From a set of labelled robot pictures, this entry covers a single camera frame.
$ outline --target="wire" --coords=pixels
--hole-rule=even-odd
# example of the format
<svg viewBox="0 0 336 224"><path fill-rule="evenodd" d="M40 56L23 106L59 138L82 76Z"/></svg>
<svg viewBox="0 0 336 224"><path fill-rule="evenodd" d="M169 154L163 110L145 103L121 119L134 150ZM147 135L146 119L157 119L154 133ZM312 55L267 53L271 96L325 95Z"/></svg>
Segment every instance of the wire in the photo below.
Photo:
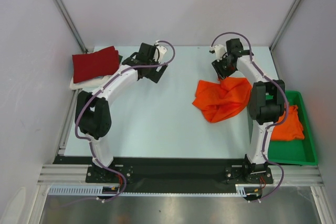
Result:
<svg viewBox="0 0 336 224"><path fill-rule="evenodd" d="M82 201L86 201L86 200L97 200L96 197L85 197L85 198L80 198L80 199L77 199L77 200L74 200L74 201L71 201L69 203L65 203L63 205L60 205L58 207L50 207L52 210L57 210L57 209L60 209L60 208L63 208L63 207L69 207L73 204L76 204L76 203L79 203L79 202L82 202Z"/></svg>
<svg viewBox="0 0 336 224"><path fill-rule="evenodd" d="M238 175L236 175L236 176L234 176L234 177L232 177L232 178L229 178L229 179L238 178L238 177L240 177L240 176L241 176L241 173L239 173Z"/></svg>
<svg viewBox="0 0 336 224"><path fill-rule="evenodd" d="M267 194L267 195L265 195L265 196L263 196L263 198L262 199L265 199L265 198L268 198L270 195L272 195L273 193L275 193L275 191L277 191L278 189L279 189L279 187L281 186L281 184L282 184L282 181L283 181L283 178L284 178L284 176L285 176L285 171L284 171L284 168L281 166L281 165L279 165L279 164L277 164L277 163L274 163L274 162L271 162L268 158L267 158L267 156L265 155L265 146L266 146L266 140L267 140L267 136L268 136L268 130L271 128L271 127L273 127L273 126L277 126L277 125L281 125L281 124L283 124L284 122L285 122L285 120L287 119L287 117L288 117L288 108L289 108L289 102L288 102L288 100L287 100L287 97L286 97L286 94L285 94L285 92L282 90L282 88L275 82L275 81L273 81L273 80L271 80L269 77L267 77L264 73L263 73L263 71L258 67L258 65L253 61L253 53L252 53L252 46L251 46L251 43L250 43L250 41L248 40L248 38L246 37L246 36L244 36L243 34L240 34L240 33L236 33L235 31L228 31L228 32L226 32L226 33L222 33L222 34L219 34L213 41L212 41L212 43L211 43L211 47L213 47L213 45L214 45L214 43L216 42L216 40L219 38L219 37L221 37L221 36L223 36L223 35L228 35L228 34L235 34L235 35L239 35L239 36L241 36L241 37L243 37L245 40L246 40L246 42L247 42L247 45L248 45L248 49L249 49L249 56L250 56L250 61L251 61L251 63L252 63L252 65L257 69L257 71L267 80L267 81L269 81L269 82L271 82L273 85L275 85L276 87L277 87L277 89L280 91L280 93L281 93L281 95L282 95L282 97L283 97L283 99L284 99L284 101L285 101L285 117L282 119L282 121L281 122L279 122L279 123L274 123L274 124L271 124L271 125L269 125L269 126L267 126L266 127L266 131L265 131L265 135L264 135L264 139L263 139L263 147L262 147L262 149L261 149L261 152L262 152L262 156L264 157L264 160L267 162L267 163L269 163L269 164L271 164L271 165L276 165L276 166L278 166L280 169L281 169L281 178L280 178L280 181L279 181L279 183L278 183L278 185L269 193L269 194Z"/></svg>
<svg viewBox="0 0 336 224"><path fill-rule="evenodd" d="M118 177L118 180L119 180L119 188L120 188L121 185L122 185L122 178L120 177L119 174L116 174L116 176Z"/></svg>
<svg viewBox="0 0 336 224"><path fill-rule="evenodd" d="M260 177L260 187L261 187L261 190L263 190L266 187L266 181L264 180L264 178L262 176Z"/></svg>
<svg viewBox="0 0 336 224"><path fill-rule="evenodd" d="M110 169L110 168L108 168L108 167L106 167L106 166L104 166L100 161L99 161L99 159L97 158L97 156L96 156L96 154L95 154L95 151L93 150L93 145L92 145L92 142L91 142L91 139L89 138L89 137L87 137L87 136L80 136L79 134L78 134L78 125L79 125L79 122L80 122L80 120L81 120L81 118L82 118L82 116L83 116L83 114L84 114L84 111L88 108L88 106L90 105L90 103L100 94L100 93L102 93L103 92L103 90L105 90L117 77L119 77L121 74L123 74L123 73L125 73L125 72L127 72L127 71L129 71L129 70L131 70L131 69L139 69L139 68L158 68L158 67L162 67L162 66L166 66L166 65L168 65L169 63L171 63L173 60L174 60L174 58L175 58L175 54L176 54L176 52L175 52L175 48L174 48L174 46L170 43L170 42L168 42L168 41L166 41L166 40L158 40L156 43L165 43L165 44L167 44L167 45L169 45L171 48L172 48L172 50L173 50L173 56L172 56L172 58L169 60L169 61L167 61L167 62L164 62L164 63L162 63L162 64L157 64L157 65L140 65L140 66L132 66L132 67L129 67L129 68L126 68L126 69L124 69L124 70L122 70L119 74L116 74L115 76L113 76L112 78L111 78L111 80L109 80L103 87L102 87L102 89L100 89L99 91L97 91L94 95L92 95L92 97L89 99L89 101L87 101L87 103L84 105L84 107L82 108L82 110L80 111L80 113L79 113L79 115L78 115L78 117L77 117L77 120L76 120L76 126L75 126L75 135L76 135L76 137L78 138L78 139L84 139L84 140L88 140L89 141L89 145L90 145L90 150L91 150L91 153L92 153L92 157L95 159L95 161L97 162L97 164L100 166L100 167L102 167L102 168L104 168L105 170L108 170L109 172L112 172L112 173L115 173L115 174L117 174L117 175L119 175L121 178L122 178L122 180L124 181L124 185L123 185L123 187L121 188L121 190L119 190L119 192L114 196L114 197L112 197L112 198L110 198L110 199L107 199L107 200L104 200L104 201L102 201L102 202L109 202L109 201L112 201L112 200L114 200L114 199L116 199L120 194L122 194L124 191L125 191L125 189L126 189L126 185L127 185L127 181L126 181L126 178L125 178L125 176L122 174L122 173L120 173L120 172L118 172L118 171L116 171L116 170L113 170L113 169Z"/></svg>

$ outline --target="red cloth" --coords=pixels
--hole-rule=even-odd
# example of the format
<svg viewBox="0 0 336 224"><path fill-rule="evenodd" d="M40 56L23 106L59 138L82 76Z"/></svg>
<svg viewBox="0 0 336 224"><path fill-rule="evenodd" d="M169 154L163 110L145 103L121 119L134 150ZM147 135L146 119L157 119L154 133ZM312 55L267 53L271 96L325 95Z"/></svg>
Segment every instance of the red cloth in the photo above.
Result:
<svg viewBox="0 0 336 224"><path fill-rule="evenodd" d="M221 83L199 81L193 105L208 122L216 123L239 114L250 99L251 85L246 78L227 77Z"/></svg>
<svg viewBox="0 0 336 224"><path fill-rule="evenodd" d="M119 53L107 47L92 54L72 55L74 83L110 76L119 68Z"/></svg>

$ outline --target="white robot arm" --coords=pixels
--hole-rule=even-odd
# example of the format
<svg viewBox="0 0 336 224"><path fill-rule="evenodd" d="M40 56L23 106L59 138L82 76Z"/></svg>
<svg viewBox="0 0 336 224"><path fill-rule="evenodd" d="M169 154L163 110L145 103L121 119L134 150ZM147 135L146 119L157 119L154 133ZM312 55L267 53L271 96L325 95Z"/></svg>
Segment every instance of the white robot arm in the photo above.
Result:
<svg viewBox="0 0 336 224"><path fill-rule="evenodd" d="M92 94L101 91L90 103L92 109L87 108L84 111L78 126L80 131L90 139L93 152L103 166L108 167L113 161L113 150L105 139L112 126L111 104L125 89L143 77L157 83L167 65L162 66L159 71L156 70L155 66L154 68L144 66L160 64L166 52L167 49L163 46L142 43L139 52L132 54L123 61L118 71L105 84L93 90L92 93L81 91L78 94L75 121L77 121L79 113L92 97ZM95 158L93 158L93 162L101 166Z"/></svg>
<svg viewBox="0 0 336 224"><path fill-rule="evenodd" d="M253 132L242 173L245 177L263 174L267 171L268 146L274 129L271 125L279 120L285 110L284 98L274 83L283 91L285 83L282 80L267 80L262 70L251 60L250 51L244 50L239 39L228 40L226 48L227 52L223 45L212 48L212 52L216 53L212 65L218 77L225 79L238 70L253 86L247 106L248 114L253 119Z"/></svg>

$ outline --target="white table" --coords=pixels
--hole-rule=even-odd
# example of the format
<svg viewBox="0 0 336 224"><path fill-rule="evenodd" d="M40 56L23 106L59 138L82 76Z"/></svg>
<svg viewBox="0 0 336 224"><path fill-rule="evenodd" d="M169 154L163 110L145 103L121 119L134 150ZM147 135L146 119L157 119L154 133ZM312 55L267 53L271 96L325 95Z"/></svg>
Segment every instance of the white table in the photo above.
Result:
<svg viewBox="0 0 336 224"><path fill-rule="evenodd" d="M117 47L125 59L138 47ZM208 47L176 47L175 60L158 84L141 79L111 106L108 141L118 157L243 158L249 147L246 109L208 123L192 105L199 80L218 82ZM268 47L253 47L255 60L269 77L277 76ZM169 49L165 60L171 55ZM242 77L240 72L233 77ZM65 156L91 156L89 145L74 134L72 122Z"/></svg>

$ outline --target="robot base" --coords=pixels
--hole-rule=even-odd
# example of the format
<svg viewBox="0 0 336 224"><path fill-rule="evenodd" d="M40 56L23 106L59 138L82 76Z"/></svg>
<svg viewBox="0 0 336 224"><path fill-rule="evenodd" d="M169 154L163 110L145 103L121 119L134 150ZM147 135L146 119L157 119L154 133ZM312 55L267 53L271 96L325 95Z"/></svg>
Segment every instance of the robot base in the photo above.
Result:
<svg viewBox="0 0 336 224"><path fill-rule="evenodd" d="M271 169L267 168L264 173L246 174L243 167L225 167L225 177L227 184L254 184L260 185L261 178L266 184L273 184Z"/></svg>
<svg viewBox="0 0 336 224"><path fill-rule="evenodd" d="M126 178L127 183L132 182L132 174L133 174L132 166L116 167L114 165L110 165L109 168L122 173L124 177ZM97 183L97 184L98 183L110 184L110 183L119 183L119 179L116 176L116 174L111 173L95 165L94 163L92 163L88 167L85 182L86 183Z"/></svg>

